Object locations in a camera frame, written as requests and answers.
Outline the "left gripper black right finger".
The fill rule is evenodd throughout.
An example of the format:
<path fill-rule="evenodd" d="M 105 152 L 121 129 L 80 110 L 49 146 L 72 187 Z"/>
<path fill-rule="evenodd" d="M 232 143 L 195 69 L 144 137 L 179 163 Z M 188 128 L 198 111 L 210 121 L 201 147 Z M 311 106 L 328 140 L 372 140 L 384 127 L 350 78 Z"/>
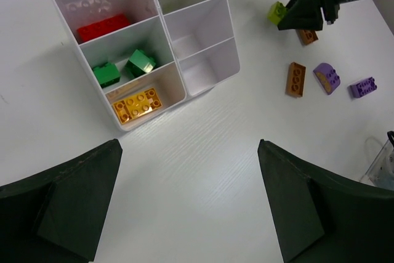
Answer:
<path fill-rule="evenodd" d="M 393 262 L 393 191 L 261 140 L 260 170 L 284 262 Z"/>

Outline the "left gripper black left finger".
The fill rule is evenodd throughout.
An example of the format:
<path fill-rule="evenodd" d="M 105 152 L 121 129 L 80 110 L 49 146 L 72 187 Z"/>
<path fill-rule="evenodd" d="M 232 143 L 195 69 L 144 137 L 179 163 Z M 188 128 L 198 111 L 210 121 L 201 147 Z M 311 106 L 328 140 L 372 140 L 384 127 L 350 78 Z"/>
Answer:
<path fill-rule="evenodd" d="M 93 262 L 121 164 L 113 139 L 1 186 L 1 262 Z"/>

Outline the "brown lego brick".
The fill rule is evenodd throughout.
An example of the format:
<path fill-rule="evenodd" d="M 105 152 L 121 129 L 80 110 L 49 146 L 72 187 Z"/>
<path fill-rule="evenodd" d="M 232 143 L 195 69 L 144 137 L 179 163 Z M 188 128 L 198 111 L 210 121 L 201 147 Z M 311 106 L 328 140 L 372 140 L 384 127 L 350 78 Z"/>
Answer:
<path fill-rule="evenodd" d="M 316 31 L 313 30 L 297 30 L 300 40 L 304 46 L 307 46 L 318 40 Z"/>

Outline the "dark green lego brick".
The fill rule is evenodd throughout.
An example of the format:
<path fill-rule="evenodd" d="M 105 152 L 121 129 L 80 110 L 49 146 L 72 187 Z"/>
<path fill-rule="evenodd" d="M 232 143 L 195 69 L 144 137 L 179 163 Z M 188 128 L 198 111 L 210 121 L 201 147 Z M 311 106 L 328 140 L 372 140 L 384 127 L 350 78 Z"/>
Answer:
<path fill-rule="evenodd" d="M 268 11 L 267 18 L 274 25 L 278 25 L 279 22 L 284 18 L 287 14 L 288 9 L 279 1 L 275 2 Z"/>

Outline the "purple square lego brick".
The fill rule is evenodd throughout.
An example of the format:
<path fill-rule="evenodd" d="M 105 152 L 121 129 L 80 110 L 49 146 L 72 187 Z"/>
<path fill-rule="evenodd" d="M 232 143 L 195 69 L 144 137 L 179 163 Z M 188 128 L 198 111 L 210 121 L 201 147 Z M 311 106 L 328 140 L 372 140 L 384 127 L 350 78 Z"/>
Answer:
<path fill-rule="evenodd" d="M 328 63 L 319 64 L 313 73 L 327 95 L 331 95 L 341 84 L 339 74 Z"/>

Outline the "orange-brown long lego brick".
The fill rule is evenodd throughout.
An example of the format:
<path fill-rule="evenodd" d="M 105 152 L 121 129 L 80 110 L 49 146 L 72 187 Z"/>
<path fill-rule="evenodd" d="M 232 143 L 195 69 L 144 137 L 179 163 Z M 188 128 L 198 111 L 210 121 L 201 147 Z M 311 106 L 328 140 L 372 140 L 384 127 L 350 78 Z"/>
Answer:
<path fill-rule="evenodd" d="M 287 95 L 295 98 L 303 97 L 305 75 L 306 75 L 305 66 L 298 64 L 296 62 L 292 62 L 290 64 L 288 75 L 287 75 L 287 82 L 286 82 Z"/>

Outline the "purple long lego brick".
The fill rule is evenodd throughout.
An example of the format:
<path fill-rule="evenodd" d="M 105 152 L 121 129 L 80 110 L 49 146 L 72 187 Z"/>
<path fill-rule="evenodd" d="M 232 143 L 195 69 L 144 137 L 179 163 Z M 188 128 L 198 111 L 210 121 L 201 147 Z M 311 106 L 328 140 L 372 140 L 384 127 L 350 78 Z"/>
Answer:
<path fill-rule="evenodd" d="M 373 77 L 362 79 L 350 85 L 350 92 L 354 99 L 360 99 L 377 90 L 376 81 Z"/>

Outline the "yellow lego brick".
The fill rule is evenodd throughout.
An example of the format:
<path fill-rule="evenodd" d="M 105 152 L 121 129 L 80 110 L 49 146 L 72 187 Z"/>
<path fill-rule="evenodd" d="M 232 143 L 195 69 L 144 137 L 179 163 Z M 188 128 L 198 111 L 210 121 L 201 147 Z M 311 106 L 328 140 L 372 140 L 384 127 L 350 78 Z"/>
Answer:
<path fill-rule="evenodd" d="M 122 125 L 156 111 L 162 106 L 158 93 L 153 87 L 112 104 L 113 110 Z"/>

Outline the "lime green lego brick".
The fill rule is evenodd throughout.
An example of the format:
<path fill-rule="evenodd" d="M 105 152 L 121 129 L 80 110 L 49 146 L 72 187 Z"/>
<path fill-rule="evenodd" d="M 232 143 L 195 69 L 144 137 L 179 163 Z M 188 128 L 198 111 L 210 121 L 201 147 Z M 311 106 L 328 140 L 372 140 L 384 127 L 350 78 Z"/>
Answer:
<path fill-rule="evenodd" d="M 125 69 L 129 76 L 134 79 L 152 72 L 156 67 L 154 58 L 149 57 L 143 50 L 136 49 L 128 58 Z"/>

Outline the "dark red lego brick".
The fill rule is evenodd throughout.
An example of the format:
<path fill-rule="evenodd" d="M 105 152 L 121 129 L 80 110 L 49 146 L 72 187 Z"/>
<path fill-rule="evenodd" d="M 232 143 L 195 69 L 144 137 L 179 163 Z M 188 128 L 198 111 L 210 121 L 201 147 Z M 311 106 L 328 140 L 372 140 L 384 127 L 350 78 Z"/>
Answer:
<path fill-rule="evenodd" d="M 82 43 L 88 42 L 103 35 L 120 30 L 131 25 L 131 22 L 124 14 L 118 14 L 114 17 L 106 18 L 102 21 L 80 27 L 77 33 Z"/>

